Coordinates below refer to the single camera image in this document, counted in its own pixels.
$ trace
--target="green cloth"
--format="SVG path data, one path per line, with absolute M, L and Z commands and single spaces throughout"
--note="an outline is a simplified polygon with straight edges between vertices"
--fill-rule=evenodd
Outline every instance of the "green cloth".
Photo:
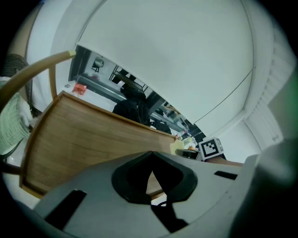
M 20 94 L 16 93 L 0 114 L 0 154 L 20 142 L 29 138 L 30 132 L 20 117 Z

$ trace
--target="white wall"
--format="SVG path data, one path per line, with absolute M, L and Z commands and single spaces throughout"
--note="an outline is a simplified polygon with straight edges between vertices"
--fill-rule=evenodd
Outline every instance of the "white wall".
M 197 127 L 202 130 L 206 137 L 211 136 L 220 128 L 226 128 L 225 125 L 234 121 L 233 119 L 242 111 L 245 104 L 246 96 L 244 95 L 247 95 L 250 83 L 251 72 L 227 99 L 196 122 Z
M 259 101 L 270 72 L 273 54 L 273 27 L 271 17 L 257 1 L 242 0 L 251 26 L 253 40 L 253 74 L 251 88 L 245 103 L 248 116 Z
M 298 137 L 298 69 L 269 103 L 285 139 Z
M 48 0 L 42 6 L 30 34 L 27 61 L 32 64 L 49 55 L 74 50 L 87 22 L 104 0 Z M 59 93 L 68 82 L 71 60 L 56 67 L 56 87 Z M 43 111 L 52 101 L 48 71 L 34 78 L 33 100 Z
M 227 124 L 221 127 L 219 130 L 211 134 L 209 137 L 219 137 L 226 133 L 229 129 L 233 128 L 237 125 L 240 121 L 244 119 L 246 115 L 246 111 L 243 109 L 241 110 L 233 119 L 231 119 Z
M 27 48 L 29 64 L 51 55 L 56 30 L 71 1 L 45 1 L 30 34 Z M 43 111 L 51 101 L 48 70 L 45 70 L 33 79 L 33 103 L 37 109 Z
M 261 148 L 244 121 L 218 137 L 227 160 L 244 163 L 250 155 L 259 154 Z
M 78 44 L 132 73 L 191 123 L 252 69 L 251 30 L 240 0 L 108 0 Z

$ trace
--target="wooden panel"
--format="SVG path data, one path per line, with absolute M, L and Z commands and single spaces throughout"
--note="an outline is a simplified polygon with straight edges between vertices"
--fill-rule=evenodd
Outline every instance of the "wooden panel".
M 97 108 L 67 93 L 45 118 L 27 150 L 23 183 L 39 193 L 84 168 L 121 156 L 170 153 L 171 135 Z
M 50 79 L 50 88 L 52 99 L 54 100 L 57 97 L 57 89 L 56 89 L 56 65 L 49 67 L 48 69 L 48 77 Z

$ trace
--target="white ceiling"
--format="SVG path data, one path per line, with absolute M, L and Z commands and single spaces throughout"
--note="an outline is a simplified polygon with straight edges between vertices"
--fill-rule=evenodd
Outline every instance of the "white ceiling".
M 107 0 L 78 44 L 135 75 L 192 123 L 221 103 L 253 65 L 239 0 Z M 245 101 L 247 94 L 240 97 Z

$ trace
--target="white surface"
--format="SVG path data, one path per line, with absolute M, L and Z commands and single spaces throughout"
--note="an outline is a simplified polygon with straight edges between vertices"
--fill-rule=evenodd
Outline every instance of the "white surface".
M 260 37 L 263 36 L 263 39 L 260 39 L 264 41 L 264 47 L 259 48 L 259 52 L 257 52 L 256 55 L 263 54 L 260 55 L 260 58 L 262 59 L 259 65 L 261 67 L 260 71 L 266 70 L 267 73 L 264 72 L 263 74 L 260 74 L 259 77 L 255 74 L 251 93 L 248 96 L 247 104 L 245 106 L 245 109 L 247 110 L 245 122 L 256 137 L 262 150 L 281 142 L 286 134 L 289 135 L 288 133 L 291 134 L 293 132 L 293 134 L 295 134 L 296 129 L 286 129 L 288 127 L 286 124 L 290 121 L 293 123 L 295 120 L 295 116 L 293 115 L 295 108 L 294 104 L 296 101 L 294 98 L 287 101 L 284 100 L 287 97 L 282 96 L 276 98 L 276 96 L 278 95 L 278 92 L 283 91 L 283 86 L 287 84 L 287 81 L 297 65 L 297 59 L 289 46 L 283 30 L 273 18 L 270 18 L 270 16 L 264 15 L 263 17 L 266 17 L 270 22 L 269 26 L 267 26 L 270 32 L 268 35 L 259 34 Z M 261 20 L 256 23 L 257 26 L 259 24 L 262 25 Z M 269 47 L 267 50 L 271 51 L 271 54 L 267 55 L 267 58 L 264 56 L 266 55 L 266 51 L 264 51 L 266 47 Z M 284 93 L 284 96 L 290 93 L 291 91 L 288 91 Z M 273 111 L 277 120 L 268 108 L 271 101 L 275 101 L 274 104 L 277 110 Z M 290 104 L 294 107 L 289 110 L 288 106 Z
M 55 32 L 71 1 L 72 0 L 45 1 L 36 17 L 28 41 L 27 62 L 29 64 L 51 55 Z M 33 104 L 41 111 L 52 101 L 48 81 L 48 70 L 34 77 L 32 96 Z
M 254 71 L 252 74 L 251 88 L 245 103 L 247 115 L 257 105 L 270 72 L 273 54 L 273 27 L 270 15 L 257 1 L 244 0 L 252 31 L 254 51 Z
M 27 140 L 23 139 L 18 148 L 11 154 L 11 156 L 7 158 L 7 162 L 9 164 L 15 166 L 21 165 L 26 143 Z M 9 193 L 14 199 L 24 203 L 31 209 L 33 209 L 35 205 L 39 202 L 38 198 L 32 196 L 31 194 L 19 187 L 19 175 L 3 173 L 2 177 Z
M 251 73 L 242 84 L 213 111 L 196 122 L 206 137 L 218 131 L 231 119 L 233 119 L 243 108 L 251 82 Z
M 151 201 L 151 205 L 155 205 L 157 206 L 158 204 L 162 203 L 162 202 L 165 202 L 167 200 L 167 195 L 166 194 L 163 194 L 162 196 L 154 199 Z
M 78 44 L 132 73 L 191 123 L 252 69 L 251 31 L 239 0 L 109 0 Z
M 223 153 L 223 148 L 218 143 L 217 139 L 210 137 L 205 137 L 204 140 L 199 143 L 199 150 L 201 152 L 200 157 L 202 161 L 220 156 Z
M 286 36 L 257 1 L 244 0 L 254 45 L 254 72 L 245 103 L 249 117 L 260 99 L 266 104 L 286 83 L 297 63 Z
M 113 69 L 115 68 L 116 64 L 113 63 L 112 61 L 102 57 L 102 59 L 104 61 L 104 66 L 102 68 L 99 68 L 98 72 L 95 72 L 92 69 L 92 66 L 93 66 L 94 60 L 97 57 L 100 57 L 100 55 L 98 55 L 97 53 L 94 53 L 94 52 L 91 53 L 91 55 L 88 59 L 86 68 L 85 68 L 85 73 L 87 73 L 89 75 L 96 75 L 96 76 L 98 76 L 98 79 L 107 81 L 107 80 L 109 80 L 109 77 L 112 74 Z
M 116 105 L 116 103 L 113 102 L 112 100 L 107 99 L 107 98 L 105 98 L 89 89 L 87 89 L 83 95 L 77 95 L 76 93 L 72 93 L 73 88 L 74 88 L 74 84 L 70 88 L 63 87 L 61 89 L 61 91 L 64 90 L 67 93 L 70 93 L 70 94 L 72 94 L 88 103 L 91 103 L 91 104 L 98 106 L 102 109 L 105 109 L 109 112 L 112 112 Z
M 30 121 L 33 119 L 29 104 L 20 97 L 19 102 L 20 118 L 26 127 L 29 127 Z
M 298 70 L 268 105 L 284 138 L 298 137 Z
M 244 121 L 218 138 L 222 143 L 224 155 L 229 161 L 244 163 L 248 156 L 261 152 L 256 138 Z
M 215 176 L 214 173 L 216 171 L 224 171 L 239 174 L 241 167 L 215 165 L 192 159 L 184 159 L 183 165 L 192 169 L 192 171 L 196 173 L 197 186 L 186 201 L 173 203 L 173 208 L 177 218 L 183 219 L 190 224 L 204 216 L 217 202 L 219 202 L 234 182 L 231 179 Z M 198 233 L 198 235 L 193 234 L 190 237 L 200 237 L 200 235 Z
M 44 2 L 33 25 L 27 48 L 27 61 L 32 64 L 47 56 L 65 50 L 74 50 L 79 37 L 93 12 L 104 0 L 48 0 Z M 71 60 L 56 67 L 56 87 L 68 82 Z M 52 101 L 48 70 L 34 78 L 34 105 L 44 111 Z

